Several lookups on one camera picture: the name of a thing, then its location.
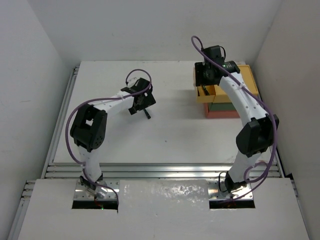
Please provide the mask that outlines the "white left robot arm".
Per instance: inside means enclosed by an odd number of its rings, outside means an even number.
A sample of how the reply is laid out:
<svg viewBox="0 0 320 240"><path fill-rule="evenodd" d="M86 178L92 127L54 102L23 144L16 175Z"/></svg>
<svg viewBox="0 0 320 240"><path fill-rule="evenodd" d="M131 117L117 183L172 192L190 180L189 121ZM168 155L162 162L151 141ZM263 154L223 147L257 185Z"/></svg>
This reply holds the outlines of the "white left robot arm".
<svg viewBox="0 0 320 240"><path fill-rule="evenodd" d="M107 120L123 110L128 110L131 115L143 111L150 119L147 108L156 103L152 91L150 79L139 78L132 84L127 81L126 87L113 97L87 100L68 117L66 147L71 158L81 165L80 182L90 192L97 194L109 188L102 184L103 173L97 157L98 149L105 140Z"/></svg>

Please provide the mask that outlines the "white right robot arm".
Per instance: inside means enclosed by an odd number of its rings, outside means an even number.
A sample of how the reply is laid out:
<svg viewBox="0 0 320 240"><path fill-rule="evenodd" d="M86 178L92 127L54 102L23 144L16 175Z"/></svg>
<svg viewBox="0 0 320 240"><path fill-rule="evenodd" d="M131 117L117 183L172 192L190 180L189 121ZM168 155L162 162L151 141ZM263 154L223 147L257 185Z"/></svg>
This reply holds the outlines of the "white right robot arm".
<svg viewBox="0 0 320 240"><path fill-rule="evenodd" d="M249 182L249 172L275 141L274 131L279 119L269 114L249 91L240 68L234 61L225 61L219 45L202 47L200 53L204 61L194 65L195 85L219 86L231 100L242 123L235 139L238 152L224 180L227 192L231 193Z"/></svg>

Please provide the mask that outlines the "green drawer box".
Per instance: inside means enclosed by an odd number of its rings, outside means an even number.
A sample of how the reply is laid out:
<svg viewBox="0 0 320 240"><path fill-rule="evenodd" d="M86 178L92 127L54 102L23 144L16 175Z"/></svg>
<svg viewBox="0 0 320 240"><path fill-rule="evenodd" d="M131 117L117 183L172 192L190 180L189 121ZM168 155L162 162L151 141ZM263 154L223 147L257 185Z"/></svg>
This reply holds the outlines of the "green drawer box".
<svg viewBox="0 0 320 240"><path fill-rule="evenodd" d="M212 102L208 104L208 109L210 112L216 111L236 111L234 105L231 102Z"/></svg>

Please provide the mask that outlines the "yellow top drawer box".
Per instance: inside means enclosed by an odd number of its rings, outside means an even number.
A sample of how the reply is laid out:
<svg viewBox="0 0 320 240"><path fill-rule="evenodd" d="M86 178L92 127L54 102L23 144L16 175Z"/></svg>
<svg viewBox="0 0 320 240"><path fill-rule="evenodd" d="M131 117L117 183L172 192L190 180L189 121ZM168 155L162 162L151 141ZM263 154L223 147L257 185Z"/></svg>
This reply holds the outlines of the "yellow top drawer box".
<svg viewBox="0 0 320 240"><path fill-rule="evenodd" d="M240 69L240 73L242 75L242 79L245 82L246 86L250 90L252 94L256 97L259 95L259 91L256 85L256 81L254 79L251 67L247 64L238 65ZM206 86L207 90L210 92L210 95L205 95L201 86L195 86L196 80L196 71L193 70L193 85L196 94L196 102L197 103L231 103L228 95L222 90L222 88L218 85L209 85Z"/></svg>

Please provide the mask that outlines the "red bottom drawer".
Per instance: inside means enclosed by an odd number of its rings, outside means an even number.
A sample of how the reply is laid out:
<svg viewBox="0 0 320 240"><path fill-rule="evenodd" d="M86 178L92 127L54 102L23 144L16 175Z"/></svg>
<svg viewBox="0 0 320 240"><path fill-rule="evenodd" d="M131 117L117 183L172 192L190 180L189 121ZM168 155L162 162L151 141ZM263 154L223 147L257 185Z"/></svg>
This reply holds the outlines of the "red bottom drawer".
<svg viewBox="0 0 320 240"><path fill-rule="evenodd" d="M209 103L204 103L204 115L208 119L237 119L239 118L238 112L235 111L209 111Z"/></svg>

